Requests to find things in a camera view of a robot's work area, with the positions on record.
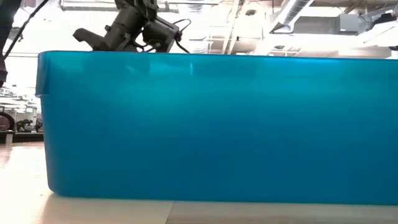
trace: translucent blue container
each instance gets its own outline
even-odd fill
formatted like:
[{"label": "translucent blue container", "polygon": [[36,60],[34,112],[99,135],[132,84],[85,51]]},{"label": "translucent blue container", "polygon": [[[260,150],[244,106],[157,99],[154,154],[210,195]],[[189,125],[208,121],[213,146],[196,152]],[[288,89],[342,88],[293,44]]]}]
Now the translucent blue container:
[{"label": "translucent blue container", "polygon": [[398,205],[398,60],[46,52],[69,197]]}]

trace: pipe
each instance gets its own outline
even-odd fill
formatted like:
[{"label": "pipe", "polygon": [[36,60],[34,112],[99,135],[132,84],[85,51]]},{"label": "pipe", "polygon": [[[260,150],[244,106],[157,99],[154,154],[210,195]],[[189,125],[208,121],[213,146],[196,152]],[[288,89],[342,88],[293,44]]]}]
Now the pipe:
[{"label": "pipe", "polygon": [[286,0],[280,9],[278,21],[284,26],[294,24],[300,17],[300,13],[305,7],[311,5],[313,0]]},{"label": "pipe", "polygon": [[234,28],[234,24],[235,24],[236,15],[238,13],[238,7],[239,7],[239,0],[234,0],[234,4],[232,5],[232,10],[231,10],[231,13],[229,14],[229,18],[228,18],[229,19],[228,20],[228,28],[224,35],[223,48],[221,49],[222,54],[225,53],[226,47],[229,42],[229,38],[231,37],[232,31]]},{"label": "pipe", "polygon": [[[246,13],[246,8],[247,8],[247,4],[244,4],[242,6],[242,8],[241,8],[241,12],[242,13]],[[231,54],[232,53],[232,50],[234,49],[234,45],[235,45],[235,43],[237,41],[237,38],[238,38],[238,31],[236,29],[234,29],[234,27],[233,27],[231,36],[232,36],[231,37],[231,42],[229,43],[228,50],[226,52],[227,54]]]}]

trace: table surface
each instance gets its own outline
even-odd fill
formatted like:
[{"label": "table surface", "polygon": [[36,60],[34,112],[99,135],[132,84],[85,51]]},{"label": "table surface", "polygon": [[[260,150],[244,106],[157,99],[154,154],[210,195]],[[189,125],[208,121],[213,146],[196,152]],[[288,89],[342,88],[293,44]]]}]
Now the table surface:
[{"label": "table surface", "polygon": [[0,223],[397,223],[398,207],[65,198],[47,187],[42,142],[0,146]]}]

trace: black cable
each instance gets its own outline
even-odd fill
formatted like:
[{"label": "black cable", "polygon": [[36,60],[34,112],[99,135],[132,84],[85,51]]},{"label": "black cable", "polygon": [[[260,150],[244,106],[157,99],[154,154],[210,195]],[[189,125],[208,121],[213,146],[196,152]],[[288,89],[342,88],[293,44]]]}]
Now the black cable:
[{"label": "black cable", "polygon": [[31,15],[27,18],[27,20],[24,22],[22,25],[21,29],[19,30],[18,34],[15,36],[14,40],[12,41],[10,47],[8,48],[7,52],[4,54],[4,59],[8,57],[8,55],[11,53],[12,49],[14,48],[15,44],[17,43],[19,37],[22,35],[22,32],[24,31],[26,25],[30,22],[30,19],[33,18],[42,8],[43,6],[48,2],[49,0],[44,0],[42,3],[35,8],[35,10],[32,12]]},{"label": "black cable", "polygon": [[177,39],[175,40],[175,43],[176,43],[177,46],[178,46],[181,50],[183,50],[185,53],[190,54],[190,52],[189,52],[185,47],[182,47],[182,46],[181,46],[180,42],[179,42]]},{"label": "black cable", "polygon": [[173,24],[178,24],[179,22],[183,22],[183,21],[189,21],[189,23],[184,28],[181,29],[181,32],[183,32],[189,25],[191,25],[192,21],[190,19],[180,19],[177,22],[173,22]]},{"label": "black cable", "polygon": [[358,14],[358,16],[365,22],[367,22],[368,24],[373,24],[373,22],[369,22],[367,21],[362,15]]}]

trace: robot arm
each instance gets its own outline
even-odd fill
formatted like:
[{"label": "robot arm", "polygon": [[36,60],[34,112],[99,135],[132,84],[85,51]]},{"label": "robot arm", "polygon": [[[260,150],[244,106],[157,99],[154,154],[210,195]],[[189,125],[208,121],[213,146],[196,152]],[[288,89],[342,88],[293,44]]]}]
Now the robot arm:
[{"label": "robot arm", "polygon": [[[157,16],[156,0],[115,0],[119,9],[111,26],[106,26],[104,37],[86,29],[78,29],[74,37],[85,41],[93,50],[138,52],[150,45],[156,52],[169,52],[174,42],[181,41],[178,26]],[[142,46],[136,42],[142,34]]]},{"label": "robot arm", "polygon": [[[4,45],[21,1],[0,0],[0,87],[7,77]],[[34,16],[47,1],[44,0],[31,16]],[[174,42],[179,45],[182,32],[175,24],[157,16],[157,0],[115,0],[115,3],[119,14],[111,26],[105,27],[107,32],[104,37],[81,28],[76,30],[74,38],[80,42],[85,41],[93,50],[100,51],[138,52],[137,49],[143,51],[144,47],[150,45],[151,50],[156,52],[169,52]],[[137,44],[136,38],[139,34],[142,34],[145,46]]]},{"label": "robot arm", "polygon": [[18,11],[22,0],[0,0],[0,87],[6,81],[7,70],[4,63],[4,45],[12,29],[14,15]]}]

